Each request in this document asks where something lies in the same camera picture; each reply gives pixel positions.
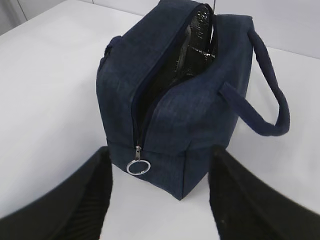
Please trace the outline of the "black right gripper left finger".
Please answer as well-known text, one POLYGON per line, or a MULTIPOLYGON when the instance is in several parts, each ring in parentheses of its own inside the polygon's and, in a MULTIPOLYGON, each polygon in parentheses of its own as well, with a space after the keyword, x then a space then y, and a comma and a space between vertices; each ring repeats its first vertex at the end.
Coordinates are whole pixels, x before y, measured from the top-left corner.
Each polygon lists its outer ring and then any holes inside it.
POLYGON ((2 240, 98 240, 113 188, 108 147, 60 185, 1 218, 2 240))

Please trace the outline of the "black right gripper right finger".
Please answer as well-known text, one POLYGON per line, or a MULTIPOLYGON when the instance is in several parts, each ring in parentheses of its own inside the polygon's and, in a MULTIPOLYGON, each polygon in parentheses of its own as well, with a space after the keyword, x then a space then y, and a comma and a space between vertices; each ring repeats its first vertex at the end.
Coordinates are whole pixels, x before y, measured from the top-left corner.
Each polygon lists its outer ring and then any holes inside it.
POLYGON ((319 214, 265 184, 223 147, 212 147, 209 204, 221 240, 318 240, 319 214))

